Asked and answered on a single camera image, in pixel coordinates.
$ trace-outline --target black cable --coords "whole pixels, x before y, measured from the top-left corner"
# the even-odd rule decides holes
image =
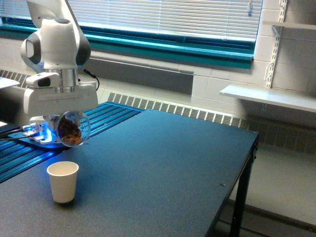
[[[23,137],[14,137],[14,138],[1,138],[0,141],[11,141],[11,140],[19,140],[22,138],[33,137],[33,136],[23,136]]]
[[[21,131],[23,131],[23,129],[21,129],[21,128],[15,129],[15,130],[11,130],[11,131],[8,131],[8,132],[1,133],[1,134],[0,134],[0,137],[4,137],[4,136],[7,136],[7,135],[9,135],[9,134],[11,134],[11,133],[21,132]]]
[[[92,78],[96,79],[98,81],[98,86],[97,86],[97,91],[99,89],[99,86],[100,86],[100,81],[99,79],[97,78],[97,76],[91,72],[89,72],[87,69],[84,69],[83,70],[84,73],[88,74],[89,76],[91,76]]]

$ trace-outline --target window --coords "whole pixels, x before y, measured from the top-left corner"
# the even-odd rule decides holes
[[[262,0],[69,0],[90,42],[250,65]],[[4,25],[32,27],[25,0],[0,0]]]

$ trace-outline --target shelf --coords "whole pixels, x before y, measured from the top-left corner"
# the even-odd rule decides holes
[[[249,85],[229,85],[220,94],[243,100],[316,112],[316,97],[286,90],[266,89]]]
[[[276,27],[285,27],[290,29],[301,29],[301,30],[316,30],[316,25],[297,24],[297,23],[286,23],[276,21],[263,21],[264,25],[272,25]]]
[[[11,79],[0,77],[0,89],[11,87],[11,86],[15,86],[15,85],[19,85],[19,84],[20,83],[18,83],[15,80],[11,80]]]

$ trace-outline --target white paper cup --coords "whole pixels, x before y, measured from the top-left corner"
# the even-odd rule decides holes
[[[71,161],[61,161],[47,168],[53,199],[58,203],[70,202],[75,197],[79,166]]]

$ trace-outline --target nuts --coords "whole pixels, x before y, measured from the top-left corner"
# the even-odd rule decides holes
[[[81,131],[78,125],[63,116],[58,125],[58,134],[61,140],[66,143],[79,145],[81,140]]]

